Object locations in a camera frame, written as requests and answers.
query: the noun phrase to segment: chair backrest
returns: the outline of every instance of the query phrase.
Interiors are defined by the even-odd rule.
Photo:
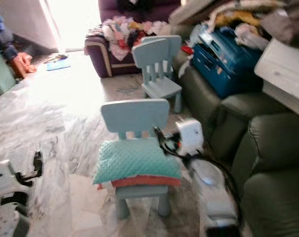
[[[171,75],[172,58],[176,56],[181,48],[181,36],[169,35],[169,36],[147,36],[141,39],[142,43],[151,42],[153,40],[166,39],[168,41],[168,60],[167,60],[167,75]]]
[[[126,139],[126,132],[142,137],[143,131],[153,136],[153,127],[167,125],[169,103],[166,99],[124,100],[105,103],[101,112],[110,132],[117,132]]]
[[[169,43],[167,39],[152,40],[147,43],[134,46],[132,54],[135,65],[142,69],[144,84],[147,84],[150,76],[153,82],[156,81],[155,64],[158,63],[159,78],[164,78],[163,61],[168,60]]]

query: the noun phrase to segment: dotted cushion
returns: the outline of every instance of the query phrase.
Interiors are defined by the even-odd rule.
[[[101,144],[93,184],[136,175],[180,179],[180,163],[173,156],[165,156],[156,138],[106,141]]]

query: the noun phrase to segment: blue case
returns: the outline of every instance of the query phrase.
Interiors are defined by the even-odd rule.
[[[209,34],[206,25],[201,27],[199,38],[203,44],[193,48],[193,65],[219,97],[262,89],[262,79],[254,73],[261,51],[239,46],[234,37],[219,31]]]

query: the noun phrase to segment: chair seat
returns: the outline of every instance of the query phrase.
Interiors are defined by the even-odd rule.
[[[167,185],[135,185],[117,188],[115,196],[118,199],[148,198],[161,196],[168,193]]]
[[[181,86],[167,77],[157,79],[156,82],[150,81],[147,85],[142,84],[142,87],[151,98],[168,98],[182,90]]]

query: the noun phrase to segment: floor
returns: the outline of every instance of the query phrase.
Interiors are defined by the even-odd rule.
[[[100,79],[82,52],[69,59],[71,67],[51,72],[39,64],[37,73],[0,96],[0,161],[9,158],[16,172],[26,173],[33,170],[35,151],[43,153],[43,176],[31,188],[28,236],[198,236],[189,178],[170,189],[168,218],[158,216],[156,198],[143,198],[129,200],[130,217],[118,221],[114,191],[91,185],[100,142],[117,139],[106,129],[100,106],[142,98],[142,77]],[[165,132],[189,116],[186,107],[180,115],[171,110]]]

